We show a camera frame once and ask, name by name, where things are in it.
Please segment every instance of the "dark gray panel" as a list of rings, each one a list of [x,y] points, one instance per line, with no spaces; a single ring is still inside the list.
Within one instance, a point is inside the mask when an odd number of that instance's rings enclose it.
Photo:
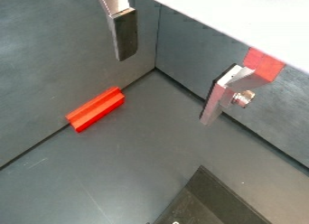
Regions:
[[[0,0],[0,166],[51,135],[65,115],[156,65],[160,7],[140,11],[140,50],[118,62],[98,0]]]
[[[157,72],[125,94],[0,172],[0,223],[153,223],[203,164],[273,223],[308,224],[309,178],[289,159],[227,117],[207,129],[201,101]]]
[[[207,98],[213,80],[233,64],[243,65],[249,47],[162,8],[157,67],[199,96]],[[253,104],[227,113],[267,141],[309,166],[309,76],[288,66],[277,81],[255,89]]]
[[[201,166],[154,224],[271,224]]]

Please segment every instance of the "metal plate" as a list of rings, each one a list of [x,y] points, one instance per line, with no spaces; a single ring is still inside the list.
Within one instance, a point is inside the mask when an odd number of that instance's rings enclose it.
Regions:
[[[157,67],[200,97],[249,47],[169,8],[162,8]],[[253,104],[227,113],[300,163],[309,166],[309,76],[288,66],[256,93]]]
[[[132,57],[140,48],[138,42],[138,12],[136,9],[114,14],[110,18],[113,20],[114,45],[117,58],[120,61]]]
[[[108,15],[117,14],[130,8],[129,0],[100,0]]]
[[[116,58],[98,0],[0,0],[0,166],[67,124],[65,115],[156,65],[160,7],[140,10],[140,50]]]

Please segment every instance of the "red wooden block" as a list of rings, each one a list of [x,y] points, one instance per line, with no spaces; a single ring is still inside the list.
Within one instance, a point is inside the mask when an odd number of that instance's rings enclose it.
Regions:
[[[102,95],[66,115],[75,131],[82,132],[96,121],[125,103],[125,95],[118,87],[110,88]]]

